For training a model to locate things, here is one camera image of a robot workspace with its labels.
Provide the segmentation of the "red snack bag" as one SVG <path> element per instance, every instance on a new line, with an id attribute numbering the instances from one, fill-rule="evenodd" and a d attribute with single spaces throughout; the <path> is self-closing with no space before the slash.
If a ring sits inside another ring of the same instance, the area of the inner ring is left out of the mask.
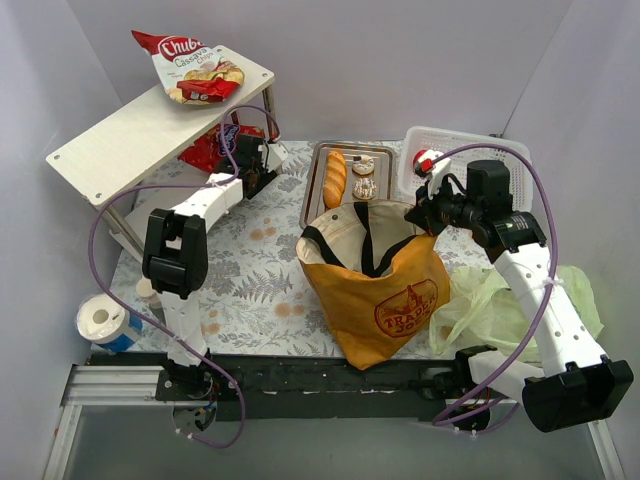
<path id="1" fill-rule="evenodd" d="M 234 171 L 232 163 L 240 166 L 236 153 L 239 137 L 244 133 L 244 126 L 227 124 L 224 128 L 217 125 L 196 139 L 188 148 L 178 155 L 182 162 L 205 173 Z"/>

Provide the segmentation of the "red toy apple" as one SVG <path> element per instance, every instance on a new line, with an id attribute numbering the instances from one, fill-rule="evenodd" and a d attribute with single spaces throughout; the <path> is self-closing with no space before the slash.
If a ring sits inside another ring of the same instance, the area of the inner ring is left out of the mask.
<path id="1" fill-rule="evenodd" d="M 427 150 L 426 149 L 422 149 L 420 151 L 418 151 L 413 159 L 413 171 L 416 175 L 418 176 L 424 176 L 426 173 L 425 167 L 423 166 L 424 163 L 428 163 L 429 162 L 429 158 L 427 156 Z"/>

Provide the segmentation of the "long orange toy bread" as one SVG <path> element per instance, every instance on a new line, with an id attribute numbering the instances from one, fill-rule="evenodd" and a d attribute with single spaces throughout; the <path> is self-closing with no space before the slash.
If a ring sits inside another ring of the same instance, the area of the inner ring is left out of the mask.
<path id="1" fill-rule="evenodd" d="M 337 208 L 347 184 L 347 167 L 343 154 L 338 150 L 331 150 L 327 155 L 326 175 L 323 184 L 323 201 L 328 209 Z"/>

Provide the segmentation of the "light green plastic grocery bag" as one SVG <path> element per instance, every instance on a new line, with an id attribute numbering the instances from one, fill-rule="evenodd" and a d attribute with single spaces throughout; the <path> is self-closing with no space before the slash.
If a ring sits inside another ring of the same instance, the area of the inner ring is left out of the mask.
<path id="1" fill-rule="evenodd" d="M 558 267 L 557 274 L 586 329 L 597 339 L 604 326 L 586 274 L 564 265 Z M 431 316 L 429 345 L 437 355 L 484 344 L 510 355 L 528 327 L 515 295 L 496 270 L 461 266 L 450 275 L 450 301 Z M 535 340 L 529 342 L 519 360 L 541 363 Z"/>

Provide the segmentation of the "white red cassava chips bag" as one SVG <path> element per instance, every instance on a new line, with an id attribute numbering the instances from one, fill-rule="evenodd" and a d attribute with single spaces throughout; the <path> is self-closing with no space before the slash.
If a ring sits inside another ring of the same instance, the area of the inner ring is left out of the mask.
<path id="1" fill-rule="evenodd" d="M 166 94 L 180 104 L 224 102 L 245 80 L 244 72 L 197 39 L 131 31 L 150 55 Z"/>

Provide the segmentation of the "white sprinkled toy donut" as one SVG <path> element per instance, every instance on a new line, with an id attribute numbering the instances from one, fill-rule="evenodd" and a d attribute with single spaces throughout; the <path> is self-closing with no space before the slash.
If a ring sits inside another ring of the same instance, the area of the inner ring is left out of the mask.
<path id="1" fill-rule="evenodd" d="M 355 155 L 352 159 L 352 171 L 359 176 L 371 175 L 375 170 L 375 158 L 369 155 Z"/>

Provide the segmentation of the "mustard yellow tote bag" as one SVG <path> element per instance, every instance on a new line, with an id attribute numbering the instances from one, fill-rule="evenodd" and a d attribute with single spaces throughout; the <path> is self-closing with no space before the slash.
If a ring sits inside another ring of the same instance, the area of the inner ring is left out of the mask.
<path id="1" fill-rule="evenodd" d="M 410 208 L 343 204 L 309 223 L 296 244 L 328 328 L 359 370 L 389 360 L 450 300 L 436 240 L 406 221 Z"/>

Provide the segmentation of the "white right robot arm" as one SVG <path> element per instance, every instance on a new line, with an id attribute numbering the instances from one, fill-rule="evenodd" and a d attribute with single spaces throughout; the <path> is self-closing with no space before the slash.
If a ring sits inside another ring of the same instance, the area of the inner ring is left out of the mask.
<path id="1" fill-rule="evenodd" d="M 460 182 L 446 160 L 419 161 L 426 183 L 405 218 L 439 234 L 446 227 L 471 232 L 515 295 L 530 322 L 524 340 L 538 347 L 541 366 L 519 361 L 493 346 L 456 354 L 454 389 L 475 397 L 486 387 L 523 406 L 529 420 L 551 432 L 610 417 L 634 375 L 624 360 L 613 361 L 586 329 L 556 276 L 557 252 L 535 217 L 513 208 L 509 169 L 498 160 L 477 160 Z"/>

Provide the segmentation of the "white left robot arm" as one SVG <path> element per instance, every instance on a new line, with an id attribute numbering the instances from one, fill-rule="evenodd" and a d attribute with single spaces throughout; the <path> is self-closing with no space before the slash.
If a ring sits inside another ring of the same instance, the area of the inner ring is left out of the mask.
<path id="1" fill-rule="evenodd" d="M 205 398 L 213 386 L 211 373 L 198 366 L 207 353 L 198 300 L 209 267 L 207 233 L 232 207 L 273 180 L 288 156 L 279 134 L 251 136 L 254 151 L 242 152 L 230 143 L 231 135 L 241 131 L 236 124 L 218 129 L 216 140 L 225 155 L 218 169 L 185 200 L 153 209 L 147 220 L 142 273 L 158 294 L 166 328 L 176 341 L 168 359 L 186 367 L 178 387 L 193 400 Z"/>

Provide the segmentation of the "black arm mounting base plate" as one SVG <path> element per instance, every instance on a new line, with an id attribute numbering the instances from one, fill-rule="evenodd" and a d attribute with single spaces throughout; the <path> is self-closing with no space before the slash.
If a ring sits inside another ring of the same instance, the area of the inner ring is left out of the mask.
<path id="1" fill-rule="evenodd" d="M 454 360 L 389 360 L 361 371 L 339 358 L 216 355 L 218 370 L 161 363 L 156 399 L 211 404 L 220 421 L 409 418 L 430 421 L 470 391 Z"/>

